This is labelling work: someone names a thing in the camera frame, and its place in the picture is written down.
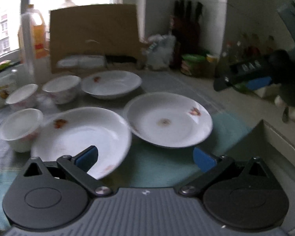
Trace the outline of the white plate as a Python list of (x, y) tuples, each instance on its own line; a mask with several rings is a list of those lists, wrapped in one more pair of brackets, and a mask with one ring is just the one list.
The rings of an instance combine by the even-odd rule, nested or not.
[(188, 148), (206, 140), (213, 130), (209, 112), (186, 96), (153, 92), (137, 96), (124, 107), (133, 134), (155, 146)]
[(32, 144), (31, 155), (42, 161), (55, 161), (95, 146), (99, 156), (88, 174), (100, 180), (123, 162), (131, 142), (128, 123), (119, 114), (104, 108), (82, 107), (59, 113), (45, 122)]
[(135, 73), (122, 70), (103, 71), (84, 78), (81, 89), (101, 100), (113, 100), (127, 96), (138, 89), (142, 79)]

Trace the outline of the white bowl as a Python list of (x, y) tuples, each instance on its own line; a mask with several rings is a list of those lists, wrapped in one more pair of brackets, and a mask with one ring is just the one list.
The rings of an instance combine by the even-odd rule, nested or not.
[(0, 126), (0, 138), (18, 153), (31, 150), (43, 122), (43, 113), (28, 108), (8, 116)]
[(81, 78), (74, 75), (60, 76), (45, 83), (42, 90), (54, 104), (67, 104), (79, 94)]
[(6, 99), (6, 104), (13, 111), (19, 111), (37, 106), (37, 84), (27, 84), (12, 92)]

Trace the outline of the sauce bottles group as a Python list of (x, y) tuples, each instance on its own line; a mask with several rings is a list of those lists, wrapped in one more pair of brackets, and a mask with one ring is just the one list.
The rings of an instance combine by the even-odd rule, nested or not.
[(278, 45), (272, 35), (269, 35), (264, 42), (261, 42), (260, 37), (256, 33), (252, 33), (249, 36), (243, 32), (235, 44), (231, 42), (226, 44), (226, 48), (222, 52), (219, 61), (222, 65), (231, 65), (257, 58), (260, 55), (269, 54), (277, 49)]

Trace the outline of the black knife block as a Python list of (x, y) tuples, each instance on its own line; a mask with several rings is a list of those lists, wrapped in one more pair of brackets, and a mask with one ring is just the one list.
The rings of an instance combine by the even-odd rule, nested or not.
[(175, 2), (172, 16), (171, 34), (176, 37), (170, 69), (181, 71), (182, 56), (186, 54), (203, 56), (200, 47), (200, 18), (203, 4), (197, 2), (195, 9), (192, 1), (179, 0)]

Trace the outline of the white plastic bag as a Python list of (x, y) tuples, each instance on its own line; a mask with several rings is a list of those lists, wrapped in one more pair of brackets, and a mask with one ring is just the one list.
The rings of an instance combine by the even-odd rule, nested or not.
[(145, 65), (151, 71), (164, 71), (169, 69), (172, 54), (176, 43), (173, 35), (152, 35), (147, 38), (147, 49), (143, 51)]

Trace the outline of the glass jar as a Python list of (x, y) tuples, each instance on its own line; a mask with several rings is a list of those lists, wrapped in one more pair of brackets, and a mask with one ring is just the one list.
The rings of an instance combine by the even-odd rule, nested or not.
[(0, 73), (0, 106), (6, 104), (7, 98), (17, 89), (17, 76), (12, 71)]

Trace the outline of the orange oil bottle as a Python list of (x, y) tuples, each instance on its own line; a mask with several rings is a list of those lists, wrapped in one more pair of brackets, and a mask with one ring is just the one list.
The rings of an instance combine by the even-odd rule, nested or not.
[(30, 14), (31, 33), (33, 34), (33, 47), (36, 59), (42, 59), (48, 55), (46, 40), (46, 24), (42, 13), (29, 4), (26, 10)]

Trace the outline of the wooden cutting board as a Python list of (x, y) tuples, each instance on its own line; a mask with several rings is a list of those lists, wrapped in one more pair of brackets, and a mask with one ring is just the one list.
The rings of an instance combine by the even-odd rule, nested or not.
[(70, 55), (139, 60), (142, 47), (135, 4), (74, 6), (50, 12), (50, 65), (54, 74), (63, 71), (57, 63)]

